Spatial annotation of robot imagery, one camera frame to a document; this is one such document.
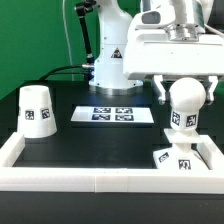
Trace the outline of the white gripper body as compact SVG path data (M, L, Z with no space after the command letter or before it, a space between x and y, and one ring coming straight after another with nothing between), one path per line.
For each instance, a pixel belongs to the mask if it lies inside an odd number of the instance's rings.
M123 55L123 74L130 80L161 75L167 80L190 76L224 76L224 38L199 34L197 41L171 40L166 29L174 16L163 10L138 13L131 22Z

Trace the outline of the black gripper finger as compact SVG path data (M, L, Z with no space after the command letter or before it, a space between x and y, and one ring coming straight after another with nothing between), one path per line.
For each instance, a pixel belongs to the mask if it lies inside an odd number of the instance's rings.
M206 90L206 103L211 105L214 102L214 91L218 84L217 76L208 76L204 82Z
M162 75L153 76L152 86L158 96L158 101L160 105L164 105L170 102L170 94L165 90L163 86Z

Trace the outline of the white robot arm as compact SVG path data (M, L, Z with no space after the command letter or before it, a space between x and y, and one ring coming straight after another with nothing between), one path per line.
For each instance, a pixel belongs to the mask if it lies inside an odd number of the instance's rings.
M224 34L207 25L214 0L141 0L130 16L117 0L96 0L100 54L90 87L125 95L149 79L161 103L169 100L163 81L202 81L206 99L224 81Z

